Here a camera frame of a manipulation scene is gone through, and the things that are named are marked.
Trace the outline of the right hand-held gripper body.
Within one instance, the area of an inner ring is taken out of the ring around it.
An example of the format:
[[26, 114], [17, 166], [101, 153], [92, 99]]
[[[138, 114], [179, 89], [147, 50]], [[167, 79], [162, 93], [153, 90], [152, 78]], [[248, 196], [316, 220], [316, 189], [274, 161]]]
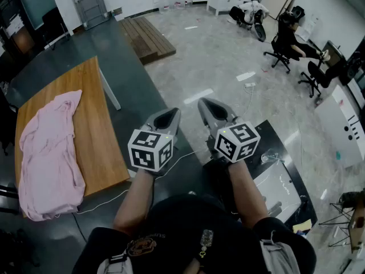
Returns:
[[251, 122], [239, 122], [217, 130], [214, 149], [236, 163], [252, 156], [259, 141], [260, 135]]

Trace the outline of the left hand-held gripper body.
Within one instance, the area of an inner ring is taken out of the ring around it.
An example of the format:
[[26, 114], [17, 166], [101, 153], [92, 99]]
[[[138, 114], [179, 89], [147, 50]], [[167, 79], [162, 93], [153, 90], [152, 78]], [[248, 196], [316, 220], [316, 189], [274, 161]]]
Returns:
[[131, 165], [154, 176], [165, 175], [176, 140], [175, 135], [135, 129], [128, 142]]

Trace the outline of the pink shirt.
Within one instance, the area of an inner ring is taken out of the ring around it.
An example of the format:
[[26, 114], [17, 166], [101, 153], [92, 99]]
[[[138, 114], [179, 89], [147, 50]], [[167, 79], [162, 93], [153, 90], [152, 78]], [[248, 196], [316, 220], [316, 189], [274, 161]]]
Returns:
[[18, 186], [22, 211], [33, 221], [76, 212], [85, 181], [76, 161], [72, 117], [82, 91], [56, 96], [40, 108], [22, 132]]

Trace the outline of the person's right forearm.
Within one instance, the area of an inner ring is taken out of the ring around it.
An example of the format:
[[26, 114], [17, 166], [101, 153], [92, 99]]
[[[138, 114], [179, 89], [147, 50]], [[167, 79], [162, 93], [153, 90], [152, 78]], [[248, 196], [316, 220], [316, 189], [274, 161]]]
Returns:
[[259, 192], [244, 160], [228, 167], [234, 202], [242, 223], [253, 228], [269, 216], [263, 196]]

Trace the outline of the person's left forearm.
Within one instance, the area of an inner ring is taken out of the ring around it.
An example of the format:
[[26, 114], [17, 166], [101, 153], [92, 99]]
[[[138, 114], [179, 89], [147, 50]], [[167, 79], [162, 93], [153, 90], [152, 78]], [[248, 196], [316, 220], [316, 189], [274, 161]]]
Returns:
[[154, 177], [139, 169], [120, 205], [113, 221], [113, 228], [133, 237], [145, 220], [151, 205]]

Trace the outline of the clear plastic bottle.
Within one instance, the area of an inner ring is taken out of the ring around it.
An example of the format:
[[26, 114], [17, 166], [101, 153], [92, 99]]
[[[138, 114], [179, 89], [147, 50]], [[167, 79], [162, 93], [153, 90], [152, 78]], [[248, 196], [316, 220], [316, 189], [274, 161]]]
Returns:
[[278, 163], [284, 163], [285, 160], [283, 159], [282, 155], [279, 152], [277, 152], [273, 148], [270, 148], [261, 155], [261, 163], [266, 164], [271, 162], [278, 164]]

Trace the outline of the white table leg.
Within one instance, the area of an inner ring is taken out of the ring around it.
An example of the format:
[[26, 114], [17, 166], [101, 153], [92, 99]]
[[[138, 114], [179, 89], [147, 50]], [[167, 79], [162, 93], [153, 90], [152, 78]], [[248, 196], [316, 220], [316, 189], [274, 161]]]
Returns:
[[99, 69], [99, 72], [100, 72], [100, 78], [101, 78], [102, 86], [103, 86], [105, 93], [109, 97], [109, 99], [110, 99], [111, 103], [113, 104], [113, 106], [115, 107], [115, 109], [117, 111], [119, 111], [121, 109], [121, 105], [120, 105], [119, 101], [117, 100], [115, 94], [113, 93], [112, 89], [110, 88], [101, 69]]

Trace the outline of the person's black t-shirt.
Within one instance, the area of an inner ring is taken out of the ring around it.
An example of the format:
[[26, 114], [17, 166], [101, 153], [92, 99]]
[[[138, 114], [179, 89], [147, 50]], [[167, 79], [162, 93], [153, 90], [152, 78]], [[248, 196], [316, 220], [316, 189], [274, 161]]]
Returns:
[[[214, 232], [213, 243], [200, 258], [205, 229]], [[269, 274], [259, 244], [267, 239], [293, 250], [300, 274], [314, 274], [313, 247], [279, 219], [268, 217], [247, 228], [208, 198], [174, 196], [152, 208], [134, 237], [95, 228], [72, 274], [96, 274], [113, 257], [131, 263], [133, 274], [183, 274], [193, 259], [205, 274]]]

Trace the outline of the black office chair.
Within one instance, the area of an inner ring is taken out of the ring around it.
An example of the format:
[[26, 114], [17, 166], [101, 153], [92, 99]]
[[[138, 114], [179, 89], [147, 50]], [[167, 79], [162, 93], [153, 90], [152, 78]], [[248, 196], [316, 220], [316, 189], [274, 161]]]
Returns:
[[341, 72], [344, 69], [344, 62], [339, 61], [335, 65], [329, 67], [325, 72], [321, 69], [322, 62], [319, 62], [316, 65], [314, 62], [310, 61], [307, 65], [307, 70], [309, 75], [305, 72], [301, 72], [301, 76], [307, 78], [306, 80], [299, 80], [298, 84], [305, 83], [311, 87], [311, 92], [309, 97], [312, 98], [314, 96], [314, 90], [317, 90], [318, 95], [321, 95], [321, 92], [318, 86], [322, 86], [323, 88], [328, 88], [331, 81], [340, 76]]
[[289, 74], [291, 71], [289, 67], [291, 56], [287, 53], [287, 50], [281, 45], [278, 34], [276, 34], [271, 41], [271, 46], [273, 51], [264, 51], [263, 56], [269, 55], [276, 59], [276, 61], [271, 64], [272, 68], [275, 68], [277, 64], [281, 62], [286, 67], [286, 73]]

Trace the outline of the dark wooden platform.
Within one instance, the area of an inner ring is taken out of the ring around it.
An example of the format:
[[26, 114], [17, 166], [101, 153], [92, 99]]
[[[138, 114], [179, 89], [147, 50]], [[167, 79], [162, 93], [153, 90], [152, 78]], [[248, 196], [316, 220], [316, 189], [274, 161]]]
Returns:
[[176, 48], [146, 17], [125, 18], [119, 21], [119, 26], [143, 65], [176, 53]]

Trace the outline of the black scooter with white cover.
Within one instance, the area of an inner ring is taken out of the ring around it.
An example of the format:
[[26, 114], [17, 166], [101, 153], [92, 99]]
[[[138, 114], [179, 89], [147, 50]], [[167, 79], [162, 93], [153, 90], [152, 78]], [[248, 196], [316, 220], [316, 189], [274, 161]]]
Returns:
[[238, 6], [233, 6], [227, 21], [252, 31], [260, 42], [264, 42], [266, 40], [266, 32], [262, 23], [268, 15], [268, 9], [259, 0], [249, 0]]

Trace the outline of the white panel box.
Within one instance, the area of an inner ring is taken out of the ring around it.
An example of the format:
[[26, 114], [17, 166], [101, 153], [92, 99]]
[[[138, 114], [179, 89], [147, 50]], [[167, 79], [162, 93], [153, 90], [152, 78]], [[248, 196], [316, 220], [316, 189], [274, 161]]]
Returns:
[[365, 131], [340, 86], [315, 108], [315, 113], [332, 141], [336, 159], [344, 168], [365, 160]]

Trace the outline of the yellow paper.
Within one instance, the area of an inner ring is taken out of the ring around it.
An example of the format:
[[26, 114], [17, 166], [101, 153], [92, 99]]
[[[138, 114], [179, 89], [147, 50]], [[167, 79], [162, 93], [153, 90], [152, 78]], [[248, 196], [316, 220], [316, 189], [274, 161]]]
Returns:
[[312, 222], [311, 219], [308, 219], [303, 223], [293, 225], [293, 232], [294, 233], [305, 232], [311, 230], [311, 228], [312, 228]]

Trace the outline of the row of water bottles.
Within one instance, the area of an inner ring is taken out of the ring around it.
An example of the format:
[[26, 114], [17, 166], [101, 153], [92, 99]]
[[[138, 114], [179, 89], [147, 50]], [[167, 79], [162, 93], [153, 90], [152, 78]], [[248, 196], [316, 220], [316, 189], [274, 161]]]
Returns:
[[182, 10], [190, 7], [193, 0], [160, 0], [159, 12], [166, 13], [173, 10]]

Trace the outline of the computer monitor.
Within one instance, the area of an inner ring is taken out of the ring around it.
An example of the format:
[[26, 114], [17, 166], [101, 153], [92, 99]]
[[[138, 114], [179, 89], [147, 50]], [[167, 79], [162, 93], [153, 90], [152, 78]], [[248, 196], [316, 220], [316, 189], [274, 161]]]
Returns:
[[336, 65], [338, 62], [344, 63], [346, 61], [340, 49], [336, 45], [334, 45], [330, 40], [326, 42], [322, 51], [328, 51], [328, 54], [330, 56], [330, 60], [326, 62], [328, 67]]

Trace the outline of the grey folding table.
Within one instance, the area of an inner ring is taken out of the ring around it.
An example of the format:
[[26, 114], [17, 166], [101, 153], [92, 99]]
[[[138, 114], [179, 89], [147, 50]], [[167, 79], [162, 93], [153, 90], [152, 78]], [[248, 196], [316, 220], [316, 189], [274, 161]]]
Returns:
[[76, 12], [85, 30], [109, 20], [104, 0], [73, 0]]

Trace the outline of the glass whiteboard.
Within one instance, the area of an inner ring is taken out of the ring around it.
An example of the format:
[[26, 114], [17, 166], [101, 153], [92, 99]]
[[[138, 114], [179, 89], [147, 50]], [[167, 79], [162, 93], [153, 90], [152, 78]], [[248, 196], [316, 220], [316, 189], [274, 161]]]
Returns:
[[21, 0], [34, 30], [43, 25], [43, 16], [56, 8], [55, 0]]

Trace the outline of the black frame table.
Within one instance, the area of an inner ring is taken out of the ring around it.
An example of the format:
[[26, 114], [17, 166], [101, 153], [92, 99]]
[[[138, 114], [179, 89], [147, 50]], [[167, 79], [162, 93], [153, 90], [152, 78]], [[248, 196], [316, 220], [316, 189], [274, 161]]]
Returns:
[[[262, 122], [256, 129], [261, 141], [255, 152], [251, 174], [266, 200], [270, 215], [289, 228], [308, 219], [315, 225], [318, 218], [293, 158], [269, 121]], [[285, 162], [262, 164], [261, 155], [270, 148], [279, 152]]]

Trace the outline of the metal keychain pendant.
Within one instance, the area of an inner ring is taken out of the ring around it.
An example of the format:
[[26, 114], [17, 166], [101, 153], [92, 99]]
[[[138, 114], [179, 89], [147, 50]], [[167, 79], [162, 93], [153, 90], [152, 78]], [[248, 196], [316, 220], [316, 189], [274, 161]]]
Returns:
[[207, 249], [212, 246], [213, 243], [214, 232], [209, 229], [205, 229], [202, 232], [200, 246], [201, 251], [199, 253], [200, 258], [204, 258], [207, 252]]

